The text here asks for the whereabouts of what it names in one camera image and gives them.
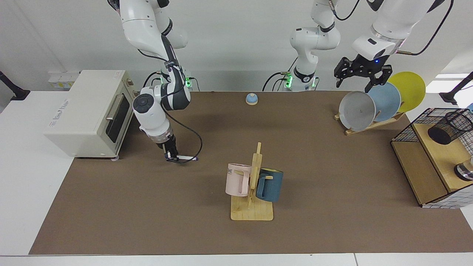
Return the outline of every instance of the pink mug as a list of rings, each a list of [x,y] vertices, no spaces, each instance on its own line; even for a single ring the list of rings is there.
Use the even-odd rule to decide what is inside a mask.
[[[229,163],[227,171],[227,187],[225,192],[228,195],[246,197],[250,192],[251,166]]]

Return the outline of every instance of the yellow plate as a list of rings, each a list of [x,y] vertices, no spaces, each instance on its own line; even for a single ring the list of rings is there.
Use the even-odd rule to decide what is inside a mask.
[[[392,76],[389,83],[396,86],[404,104],[399,112],[408,112],[420,105],[425,97],[425,82],[413,72],[401,72]]]

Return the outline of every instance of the brown table mat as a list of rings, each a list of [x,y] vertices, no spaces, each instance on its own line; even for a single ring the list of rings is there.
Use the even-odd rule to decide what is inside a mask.
[[[30,254],[473,252],[460,210],[421,209],[390,145],[407,118],[345,136],[346,92],[193,93],[172,112],[198,131],[198,162],[165,162],[132,121],[118,162],[74,160]],[[173,123],[181,154],[197,138]],[[228,163],[285,172],[272,222],[233,222]]]

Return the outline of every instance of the white table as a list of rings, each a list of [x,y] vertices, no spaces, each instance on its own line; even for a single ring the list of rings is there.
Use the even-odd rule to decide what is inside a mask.
[[[313,254],[215,256],[27,256],[73,158],[42,132],[67,92],[32,92],[0,114],[0,265],[467,265],[467,254]],[[428,95],[417,110],[452,107]],[[463,209],[473,225],[473,206]]]

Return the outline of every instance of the green led light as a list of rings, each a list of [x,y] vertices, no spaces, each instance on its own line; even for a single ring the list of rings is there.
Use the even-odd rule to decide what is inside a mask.
[[[292,78],[291,74],[289,74],[288,77],[289,77],[289,80],[286,82],[286,88],[289,89],[289,88],[292,87],[292,80],[293,80],[293,78]]]

